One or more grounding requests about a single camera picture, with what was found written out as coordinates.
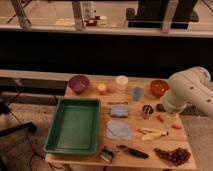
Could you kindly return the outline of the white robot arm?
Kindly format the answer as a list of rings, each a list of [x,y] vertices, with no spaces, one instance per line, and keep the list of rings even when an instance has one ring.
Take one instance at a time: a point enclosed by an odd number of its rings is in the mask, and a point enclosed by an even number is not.
[[[188,103],[213,117],[213,91],[209,88],[210,81],[211,75],[203,67],[193,67],[169,77],[169,89],[161,97],[161,103],[166,110],[163,122],[166,129],[175,123],[177,115],[184,111]]]

